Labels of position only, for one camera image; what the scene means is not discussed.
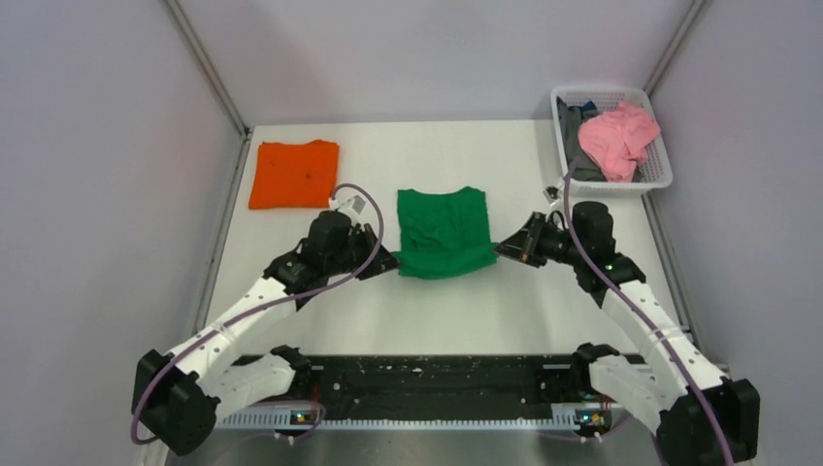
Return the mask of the green t shirt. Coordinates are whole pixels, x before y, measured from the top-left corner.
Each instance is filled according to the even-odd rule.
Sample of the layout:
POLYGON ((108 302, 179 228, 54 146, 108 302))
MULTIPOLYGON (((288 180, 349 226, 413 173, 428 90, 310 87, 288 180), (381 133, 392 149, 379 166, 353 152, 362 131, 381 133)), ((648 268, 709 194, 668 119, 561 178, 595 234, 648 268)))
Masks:
POLYGON ((453 279, 497 263, 486 193, 465 186, 451 193, 397 191, 399 275, 425 281, 453 279))

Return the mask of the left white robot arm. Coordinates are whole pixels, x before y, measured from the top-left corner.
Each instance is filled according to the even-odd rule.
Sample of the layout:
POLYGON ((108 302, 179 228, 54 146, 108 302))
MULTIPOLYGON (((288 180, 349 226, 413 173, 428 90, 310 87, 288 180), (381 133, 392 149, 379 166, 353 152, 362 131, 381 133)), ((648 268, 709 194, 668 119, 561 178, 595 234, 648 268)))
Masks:
POLYGON ((297 246, 264 269, 226 312, 182 344, 152 349, 137 363, 131 437, 141 445, 144 426, 177 455, 202 445, 215 426, 266 398, 305 398, 311 363, 281 345, 254 355, 252 346, 313 297, 352 280, 394 271, 399 259, 379 231, 341 209, 321 212, 297 246))

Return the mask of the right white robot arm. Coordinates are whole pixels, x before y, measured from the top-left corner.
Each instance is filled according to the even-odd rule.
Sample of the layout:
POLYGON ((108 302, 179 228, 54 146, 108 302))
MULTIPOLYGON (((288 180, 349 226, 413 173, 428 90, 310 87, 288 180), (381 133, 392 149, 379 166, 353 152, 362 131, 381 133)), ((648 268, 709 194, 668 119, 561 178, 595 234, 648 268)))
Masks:
POLYGON ((585 201, 564 214, 533 213, 494 251, 535 268, 570 266, 578 286, 649 368, 640 372, 609 345, 582 344, 569 374, 576 397, 601 394, 622 406, 652 434, 669 465, 734 465, 756 457, 758 390, 706 358, 664 310, 641 268, 618 251, 605 204, 585 201))

